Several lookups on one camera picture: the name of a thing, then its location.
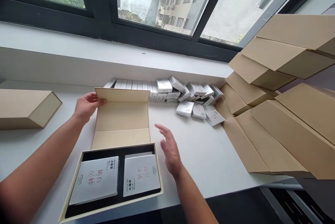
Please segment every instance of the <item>person's left hand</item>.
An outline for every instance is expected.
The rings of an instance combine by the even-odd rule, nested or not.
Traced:
[[[106,102],[106,99],[98,100],[97,93],[95,92],[87,93],[77,100],[73,117],[87,123],[96,108],[104,105]]]

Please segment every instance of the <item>black window frame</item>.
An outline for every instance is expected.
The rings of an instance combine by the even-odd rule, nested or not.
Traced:
[[[279,13],[294,13],[306,1],[287,0]],[[118,17],[117,0],[84,0],[86,9],[49,0],[0,0],[0,21],[230,62],[241,47],[200,38],[218,0],[206,2],[192,36],[122,20]]]

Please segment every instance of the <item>stacked kraft boxes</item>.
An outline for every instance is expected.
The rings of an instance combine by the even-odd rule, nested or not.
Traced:
[[[248,172],[335,179],[335,91],[299,84],[335,64],[335,16],[273,16],[229,66],[215,105]]]

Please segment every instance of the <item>person's right hand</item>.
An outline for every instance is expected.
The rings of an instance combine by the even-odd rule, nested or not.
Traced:
[[[160,124],[155,124],[155,127],[157,127],[159,132],[165,137],[165,140],[161,140],[161,147],[165,154],[166,167],[174,179],[178,179],[184,166],[180,159],[177,143],[168,128]]]

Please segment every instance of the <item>tabletop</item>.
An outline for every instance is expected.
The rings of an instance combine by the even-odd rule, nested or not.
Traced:
[[[63,102],[44,129],[0,131],[0,181],[23,163],[70,118],[76,100],[80,96],[94,91],[94,87],[87,86],[23,81],[5,81],[0,84],[0,88],[51,90]],[[155,128],[155,123],[162,124],[172,131],[178,144],[181,160],[205,198],[288,178],[287,176],[249,174],[220,124],[211,127],[207,121],[177,115],[177,104],[153,102],[148,104],[151,142],[157,143],[164,194],[69,223],[100,223],[180,204],[174,179],[167,171],[164,154],[159,145],[162,135]],[[95,120],[96,114],[83,128],[76,146],[33,223],[58,223],[79,155],[81,151],[91,148]]]

